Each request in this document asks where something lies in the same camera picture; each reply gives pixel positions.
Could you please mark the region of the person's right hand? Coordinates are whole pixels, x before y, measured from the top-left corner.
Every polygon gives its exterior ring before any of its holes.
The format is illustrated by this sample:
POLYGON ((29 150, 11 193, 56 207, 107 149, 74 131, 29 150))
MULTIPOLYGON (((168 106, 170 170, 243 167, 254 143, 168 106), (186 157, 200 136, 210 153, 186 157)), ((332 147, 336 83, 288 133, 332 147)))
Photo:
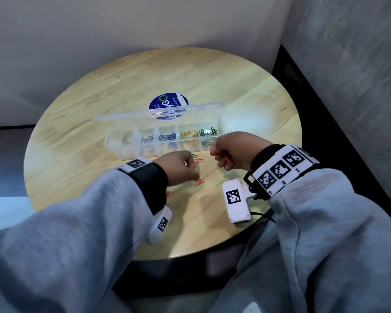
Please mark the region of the person's right hand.
POLYGON ((219 140, 219 147, 231 155, 234 169, 245 171, 250 170, 252 161, 262 150, 273 144, 262 137, 243 131, 227 133, 216 140, 219 140))

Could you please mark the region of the person's left hand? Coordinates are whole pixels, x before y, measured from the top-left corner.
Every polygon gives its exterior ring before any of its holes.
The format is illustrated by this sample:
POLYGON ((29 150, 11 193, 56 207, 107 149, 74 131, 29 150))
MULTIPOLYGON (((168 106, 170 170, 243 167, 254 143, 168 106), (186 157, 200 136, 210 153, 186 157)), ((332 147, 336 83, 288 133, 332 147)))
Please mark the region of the person's left hand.
POLYGON ((183 153, 189 151, 175 151, 164 154, 156 158, 153 163, 156 163, 165 172, 168 179, 168 186, 176 186, 183 184, 184 161, 183 153))

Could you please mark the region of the person's left forearm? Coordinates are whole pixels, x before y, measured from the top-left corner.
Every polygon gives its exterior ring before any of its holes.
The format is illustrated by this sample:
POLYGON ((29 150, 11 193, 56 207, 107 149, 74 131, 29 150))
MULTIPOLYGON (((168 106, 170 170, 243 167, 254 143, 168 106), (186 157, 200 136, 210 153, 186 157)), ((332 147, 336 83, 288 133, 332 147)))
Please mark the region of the person's left forearm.
POLYGON ((0 313, 92 313, 152 220, 138 185, 113 169, 78 198, 0 230, 0 313))

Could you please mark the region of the person's right forearm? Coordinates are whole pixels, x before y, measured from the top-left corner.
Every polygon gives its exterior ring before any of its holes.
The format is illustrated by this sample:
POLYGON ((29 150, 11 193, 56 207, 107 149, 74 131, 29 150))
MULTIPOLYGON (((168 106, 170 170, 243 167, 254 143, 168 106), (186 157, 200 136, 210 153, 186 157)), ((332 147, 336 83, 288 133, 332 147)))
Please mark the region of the person's right forearm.
POLYGON ((269 205, 294 313, 391 313, 391 218, 338 170, 314 170, 269 205))

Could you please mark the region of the black marker wristband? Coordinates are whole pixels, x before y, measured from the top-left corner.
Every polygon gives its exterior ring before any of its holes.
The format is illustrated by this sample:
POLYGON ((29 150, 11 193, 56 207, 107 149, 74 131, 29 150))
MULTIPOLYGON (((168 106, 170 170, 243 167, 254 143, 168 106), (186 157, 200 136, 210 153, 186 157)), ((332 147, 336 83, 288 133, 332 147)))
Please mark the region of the black marker wristband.
POLYGON ((138 185, 153 215, 164 208, 168 177, 158 164, 139 157, 116 166, 115 170, 127 174, 138 185))
POLYGON ((267 201, 319 165, 316 158, 295 144, 273 144, 252 161, 244 181, 259 199, 267 201))

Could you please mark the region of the clear plastic compartment box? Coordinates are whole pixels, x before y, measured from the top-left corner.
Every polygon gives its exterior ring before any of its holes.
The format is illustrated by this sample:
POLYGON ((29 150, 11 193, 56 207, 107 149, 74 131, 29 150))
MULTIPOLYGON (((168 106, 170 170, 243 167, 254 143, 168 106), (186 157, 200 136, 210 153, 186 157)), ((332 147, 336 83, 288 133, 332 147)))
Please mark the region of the clear plastic compartment box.
POLYGON ((95 115, 94 120, 108 123, 108 133, 104 146, 114 152, 122 161, 138 157, 159 157, 173 151, 187 150, 201 152, 210 150, 214 140, 225 133, 221 110, 223 101, 181 108, 141 110, 124 113, 95 115), (185 131, 210 129, 214 127, 217 135, 181 138, 185 131), (176 140, 159 141, 160 134, 175 132, 176 140), (154 136, 154 146, 141 145, 142 136, 154 136))

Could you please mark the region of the round blue sticker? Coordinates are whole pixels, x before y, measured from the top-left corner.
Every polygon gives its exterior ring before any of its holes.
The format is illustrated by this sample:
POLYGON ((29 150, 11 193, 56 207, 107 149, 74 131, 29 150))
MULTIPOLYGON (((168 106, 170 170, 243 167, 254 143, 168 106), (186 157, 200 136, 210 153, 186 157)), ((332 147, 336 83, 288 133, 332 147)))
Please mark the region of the round blue sticker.
POLYGON ((181 108, 188 106, 188 99, 180 93, 163 93, 156 96, 148 105, 148 110, 159 110, 161 112, 169 108, 181 108))

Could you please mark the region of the person's grey trousers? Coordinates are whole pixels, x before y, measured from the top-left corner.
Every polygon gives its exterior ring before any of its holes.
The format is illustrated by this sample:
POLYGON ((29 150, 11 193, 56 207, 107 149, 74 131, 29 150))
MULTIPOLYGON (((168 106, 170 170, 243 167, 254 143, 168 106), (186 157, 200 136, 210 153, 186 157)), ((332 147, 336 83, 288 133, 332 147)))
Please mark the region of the person's grey trousers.
POLYGON ((294 313, 275 225, 260 219, 207 251, 133 261, 115 283, 141 313, 294 313))

